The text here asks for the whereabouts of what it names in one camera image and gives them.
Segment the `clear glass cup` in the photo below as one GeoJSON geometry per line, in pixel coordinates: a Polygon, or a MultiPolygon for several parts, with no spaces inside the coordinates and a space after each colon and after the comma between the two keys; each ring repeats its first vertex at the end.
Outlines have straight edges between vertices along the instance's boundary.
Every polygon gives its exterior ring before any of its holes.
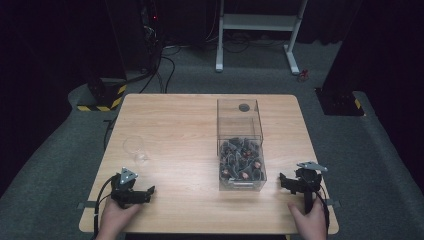
{"type": "Polygon", "coordinates": [[[142,165],[147,160],[145,144],[140,136],[129,136],[122,144],[124,151],[137,164],[142,165]]]}

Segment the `black yellow striped stand base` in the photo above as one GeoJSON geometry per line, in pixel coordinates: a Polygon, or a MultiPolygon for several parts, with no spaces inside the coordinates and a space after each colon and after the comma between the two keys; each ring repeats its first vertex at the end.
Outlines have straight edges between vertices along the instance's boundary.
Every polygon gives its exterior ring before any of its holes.
{"type": "Polygon", "coordinates": [[[90,80],[76,107],[80,111],[113,111],[121,103],[127,85],[123,83],[90,80]]]}

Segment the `clear plastic box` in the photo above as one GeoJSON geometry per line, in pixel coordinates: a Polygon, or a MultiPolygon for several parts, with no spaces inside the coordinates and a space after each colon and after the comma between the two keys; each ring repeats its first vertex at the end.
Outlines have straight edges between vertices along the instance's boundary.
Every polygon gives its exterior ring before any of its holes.
{"type": "Polygon", "coordinates": [[[256,99],[217,100],[217,156],[221,191],[260,191],[267,181],[256,99]]]}

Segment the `person's right hand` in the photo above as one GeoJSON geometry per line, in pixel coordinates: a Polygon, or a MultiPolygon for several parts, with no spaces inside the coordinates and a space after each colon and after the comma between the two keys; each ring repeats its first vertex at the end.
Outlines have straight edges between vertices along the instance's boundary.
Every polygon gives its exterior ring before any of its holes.
{"type": "Polygon", "coordinates": [[[288,203],[287,207],[294,218],[298,233],[304,240],[327,240],[324,206],[319,199],[314,201],[308,214],[302,214],[294,203],[288,203]]]}

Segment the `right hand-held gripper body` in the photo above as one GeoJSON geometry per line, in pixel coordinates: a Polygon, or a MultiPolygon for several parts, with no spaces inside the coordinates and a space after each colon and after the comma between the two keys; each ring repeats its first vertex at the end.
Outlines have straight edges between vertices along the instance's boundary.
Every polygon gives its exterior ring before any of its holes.
{"type": "Polygon", "coordinates": [[[304,194],[305,212],[310,213],[313,208],[312,195],[315,194],[323,204],[326,201],[321,197],[318,191],[321,189],[322,172],[327,172],[328,168],[316,162],[308,161],[297,164],[298,169],[295,176],[300,181],[304,194]]]}

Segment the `person's left hand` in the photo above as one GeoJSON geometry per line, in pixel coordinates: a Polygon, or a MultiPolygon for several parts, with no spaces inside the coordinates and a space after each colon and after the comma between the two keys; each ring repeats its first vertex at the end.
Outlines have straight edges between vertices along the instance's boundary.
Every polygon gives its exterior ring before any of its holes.
{"type": "Polygon", "coordinates": [[[101,215],[99,232],[95,240],[116,240],[141,208],[140,204],[134,204],[123,209],[115,200],[108,198],[101,215]]]}

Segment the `white metal stand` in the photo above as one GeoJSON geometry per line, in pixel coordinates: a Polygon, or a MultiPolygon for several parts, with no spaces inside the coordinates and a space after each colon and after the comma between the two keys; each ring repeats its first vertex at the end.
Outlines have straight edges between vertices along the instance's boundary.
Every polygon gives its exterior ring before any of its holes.
{"type": "Polygon", "coordinates": [[[220,0],[218,42],[216,50],[215,70],[222,72],[224,69],[223,37],[225,30],[252,30],[252,31],[277,31],[290,32],[290,41],[283,46],[291,73],[301,73],[293,54],[293,48],[303,21],[308,0],[301,0],[298,13],[293,16],[284,15],[255,15],[255,14],[229,14],[224,10],[225,0],[220,0]]]}

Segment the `pile of dark small parts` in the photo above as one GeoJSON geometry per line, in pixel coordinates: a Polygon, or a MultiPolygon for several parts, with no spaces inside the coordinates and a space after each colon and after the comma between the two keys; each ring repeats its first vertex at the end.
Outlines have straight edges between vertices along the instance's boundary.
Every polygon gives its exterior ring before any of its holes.
{"type": "Polygon", "coordinates": [[[266,172],[259,140],[234,137],[219,145],[219,177],[221,181],[265,181],[266,172]]]}

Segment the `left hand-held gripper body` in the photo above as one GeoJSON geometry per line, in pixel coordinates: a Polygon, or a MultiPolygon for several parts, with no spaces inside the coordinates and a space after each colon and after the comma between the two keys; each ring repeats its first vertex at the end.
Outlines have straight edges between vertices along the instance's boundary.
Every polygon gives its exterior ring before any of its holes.
{"type": "Polygon", "coordinates": [[[128,205],[144,204],[142,198],[146,191],[135,191],[133,189],[138,175],[126,167],[117,173],[111,182],[111,198],[123,209],[128,205]]]}

